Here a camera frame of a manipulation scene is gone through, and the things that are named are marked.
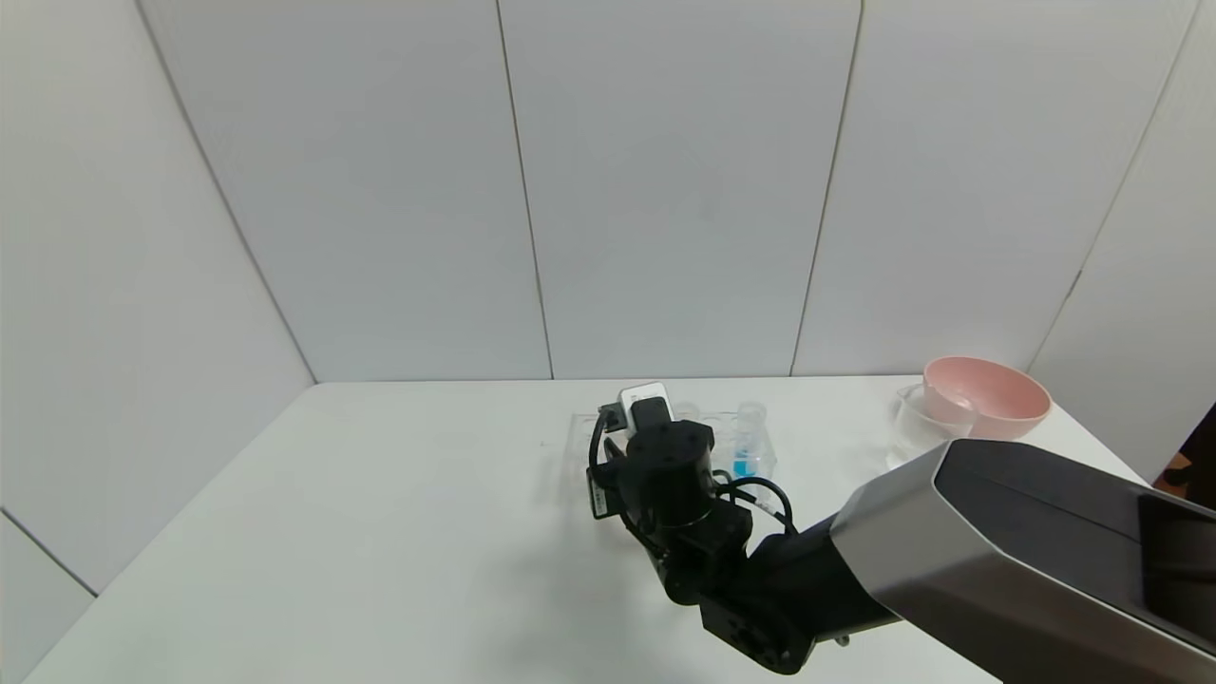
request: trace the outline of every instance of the white table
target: white table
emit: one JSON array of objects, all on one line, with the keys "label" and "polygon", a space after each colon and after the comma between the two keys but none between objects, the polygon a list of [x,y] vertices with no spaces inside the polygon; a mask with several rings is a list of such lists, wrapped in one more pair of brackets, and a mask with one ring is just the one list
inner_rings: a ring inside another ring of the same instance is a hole
[{"label": "white table", "polygon": [[[672,402],[769,407],[800,527],[877,471],[912,377],[679,380]],[[586,504],[574,413],[630,381],[322,385],[102,593],[27,679],[776,682],[665,599]],[[1057,408],[1026,442],[1136,480]],[[756,516],[761,527],[765,516]],[[990,682],[907,623],[818,646],[806,682]]]}]

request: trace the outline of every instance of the white wall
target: white wall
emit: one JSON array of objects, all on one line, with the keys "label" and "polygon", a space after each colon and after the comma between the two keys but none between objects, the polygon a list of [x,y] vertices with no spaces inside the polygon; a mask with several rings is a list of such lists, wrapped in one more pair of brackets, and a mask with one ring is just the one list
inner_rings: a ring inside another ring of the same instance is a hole
[{"label": "white wall", "polygon": [[1216,402],[1216,2],[1031,372],[1152,480]]},{"label": "white wall", "polygon": [[4,505],[100,590],[311,377],[134,2],[0,30]]},{"label": "white wall", "polygon": [[21,684],[92,596],[0,517],[0,678]]},{"label": "white wall", "polygon": [[495,0],[146,0],[326,380],[550,377]]},{"label": "white wall", "polygon": [[556,377],[788,375],[860,0],[503,0]]},{"label": "white wall", "polygon": [[1193,0],[869,0],[798,375],[1026,368]]}]

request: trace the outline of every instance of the pink bowl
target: pink bowl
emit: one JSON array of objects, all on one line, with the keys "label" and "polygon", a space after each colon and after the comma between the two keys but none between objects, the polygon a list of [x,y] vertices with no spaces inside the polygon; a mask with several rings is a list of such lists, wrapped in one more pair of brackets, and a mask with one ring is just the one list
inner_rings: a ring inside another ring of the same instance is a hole
[{"label": "pink bowl", "polygon": [[1017,439],[1052,410],[1052,397],[1035,379],[985,359],[942,357],[924,366],[925,408],[941,421],[957,421],[967,413],[957,400],[970,402],[979,417],[970,436]]}]

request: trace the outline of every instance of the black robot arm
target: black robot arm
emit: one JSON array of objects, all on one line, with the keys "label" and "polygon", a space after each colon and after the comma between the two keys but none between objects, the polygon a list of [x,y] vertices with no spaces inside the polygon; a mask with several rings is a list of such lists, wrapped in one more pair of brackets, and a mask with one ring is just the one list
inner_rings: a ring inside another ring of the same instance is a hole
[{"label": "black robot arm", "polygon": [[[713,430],[665,398],[606,407],[587,483],[668,596],[762,667],[908,619],[1007,680],[1216,680],[1216,514],[1054,454],[957,441],[865,486],[749,556],[744,492],[715,480]],[[630,411],[623,453],[606,424]]]}]

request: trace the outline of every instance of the clear tray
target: clear tray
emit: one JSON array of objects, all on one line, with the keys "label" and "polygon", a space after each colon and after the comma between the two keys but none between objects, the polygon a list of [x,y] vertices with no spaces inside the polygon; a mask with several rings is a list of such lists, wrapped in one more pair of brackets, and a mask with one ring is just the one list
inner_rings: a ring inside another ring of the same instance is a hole
[{"label": "clear tray", "polygon": [[[714,450],[710,452],[710,462],[714,470],[725,470],[731,473],[732,478],[758,476],[772,480],[773,471],[777,467],[777,454],[769,441],[767,430],[761,427],[760,434],[753,434],[748,448],[744,448],[739,443],[737,411],[700,413],[689,404],[676,404],[674,413],[676,420],[696,420],[714,430]],[[570,416],[570,432],[565,442],[565,461],[568,464],[582,464],[581,469],[579,469],[580,475],[582,473],[582,469],[586,469],[587,449],[591,447],[591,433],[595,431],[595,414],[574,414]],[[612,437],[613,442],[621,450],[625,450],[625,445],[629,443],[625,431],[606,434],[604,437]],[[598,462],[608,460],[603,441],[599,442],[597,460]],[[771,495],[769,489],[754,484],[744,486],[743,489],[751,493],[761,503],[767,501]]]}]

